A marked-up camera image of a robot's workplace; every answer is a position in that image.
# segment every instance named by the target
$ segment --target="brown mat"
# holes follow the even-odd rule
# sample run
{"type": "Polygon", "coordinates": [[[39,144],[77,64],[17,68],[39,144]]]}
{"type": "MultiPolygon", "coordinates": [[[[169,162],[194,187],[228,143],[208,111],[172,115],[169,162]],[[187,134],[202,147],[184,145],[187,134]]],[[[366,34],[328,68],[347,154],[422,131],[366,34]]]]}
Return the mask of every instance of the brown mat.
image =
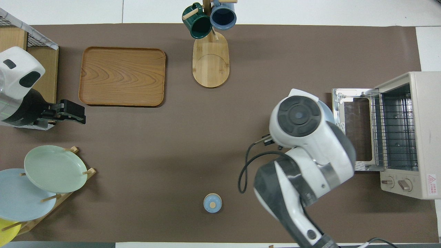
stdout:
{"type": "MultiPolygon", "coordinates": [[[[273,107],[293,87],[329,104],[332,88],[372,87],[420,70],[412,27],[237,25],[222,33],[230,76],[207,89],[193,78],[194,40],[182,24],[35,28],[60,45],[59,99],[79,102],[81,58],[90,46],[162,49],[166,94],[159,108],[86,106],[84,126],[0,126],[1,169],[23,167],[28,151],[52,144],[78,146],[98,171],[15,240],[292,242],[251,189],[237,191],[245,151],[268,133],[273,107]],[[223,199],[218,214],[202,207],[211,192],[223,199]]],[[[251,165],[251,178],[269,159],[251,165]]],[[[438,242],[434,202],[383,192],[377,173],[356,174],[308,212],[337,242],[438,242]]]]}

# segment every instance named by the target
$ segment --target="warning label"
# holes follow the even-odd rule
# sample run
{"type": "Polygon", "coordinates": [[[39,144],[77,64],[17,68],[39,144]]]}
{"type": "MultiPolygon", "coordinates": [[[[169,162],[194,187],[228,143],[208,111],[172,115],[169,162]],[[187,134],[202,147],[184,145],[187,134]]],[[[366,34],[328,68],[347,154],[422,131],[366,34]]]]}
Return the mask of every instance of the warning label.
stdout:
{"type": "Polygon", "coordinates": [[[429,184],[429,187],[427,188],[429,195],[438,195],[437,176],[435,174],[427,175],[427,183],[429,184]]]}

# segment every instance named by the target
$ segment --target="light green plate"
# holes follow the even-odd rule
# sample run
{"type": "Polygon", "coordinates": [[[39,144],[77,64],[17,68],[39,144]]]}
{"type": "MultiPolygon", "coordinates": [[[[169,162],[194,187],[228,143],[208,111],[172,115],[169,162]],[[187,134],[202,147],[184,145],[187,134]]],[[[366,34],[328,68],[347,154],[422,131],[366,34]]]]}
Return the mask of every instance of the light green plate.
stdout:
{"type": "Polygon", "coordinates": [[[25,157],[25,171],[37,187],[52,193],[69,193],[81,188],[87,180],[83,161],[62,147],[41,146],[25,157]]]}

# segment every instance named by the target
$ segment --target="mug handle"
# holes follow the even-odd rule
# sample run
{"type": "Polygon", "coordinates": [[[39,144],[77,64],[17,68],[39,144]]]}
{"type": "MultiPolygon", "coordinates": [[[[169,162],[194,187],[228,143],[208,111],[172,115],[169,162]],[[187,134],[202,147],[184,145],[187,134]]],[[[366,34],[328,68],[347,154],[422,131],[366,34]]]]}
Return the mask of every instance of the mug handle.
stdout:
{"type": "Polygon", "coordinates": [[[204,9],[202,8],[202,5],[200,3],[194,3],[193,4],[193,9],[198,9],[198,14],[203,14],[204,13],[204,9]]]}

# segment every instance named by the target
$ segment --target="black cable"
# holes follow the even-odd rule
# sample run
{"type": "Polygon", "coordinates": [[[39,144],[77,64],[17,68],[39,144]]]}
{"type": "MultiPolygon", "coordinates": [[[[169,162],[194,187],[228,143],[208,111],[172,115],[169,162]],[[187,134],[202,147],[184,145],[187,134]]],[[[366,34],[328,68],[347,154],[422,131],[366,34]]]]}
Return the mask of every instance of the black cable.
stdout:
{"type": "Polygon", "coordinates": [[[243,173],[247,171],[248,166],[249,166],[249,165],[250,165],[255,159],[257,159],[257,158],[259,158],[259,157],[261,157],[261,156],[264,156],[264,155],[268,155],[268,154],[276,154],[276,155],[280,155],[280,156],[286,158],[287,160],[289,160],[289,162],[290,162],[293,166],[295,166],[295,161],[294,161],[294,159],[292,159],[290,156],[288,156],[288,155],[286,155],[285,153],[280,152],[280,151],[266,151],[266,152],[262,152],[262,153],[260,153],[260,154],[257,154],[256,156],[252,157],[248,162],[246,162],[245,166],[242,168],[242,171],[241,171],[240,174],[239,174],[239,180],[237,181],[237,187],[238,187],[239,192],[240,192],[241,194],[245,193],[245,191],[247,190],[247,188],[246,188],[247,182],[246,182],[246,181],[245,181],[245,187],[244,187],[244,189],[242,190],[242,189],[240,188],[240,182],[242,181],[243,173]]]}
{"type": "MultiPolygon", "coordinates": [[[[245,153],[245,165],[248,163],[248,155],[250,154],[251,148],[257,144],[257,142],[252,143],[249,147],[247,152],[245,153]]],[[[248,185],[248,170],[245,169],[245,185],[243,186],[243,190],[240,189],[240,183],[242,181],[242,178],[239,178],[239,192],[241,194],[245,193],[245,191],[247,190],[247,185],[248,185]]]]}
{"type": "Polygon", "coordinates": [[[388,245],[390,245],[390,246],[392,246],[392,247],[394,247],[394,248],[398,248],[398,246],[392,244],[391,242],[389,242],[389,241],[387,241],[387,240],[384,240],[384,239],[381,239],[381,238],[377,238],[377,237],[375,237],[375,238],[371,238],[370,240],[367,241],[367,243],[370,244],[370,243],[372,243],[372,242],[375,241],[375,240],[383,241],[384,243],[386,243],[386,244],[388,244],[388,245]]]}

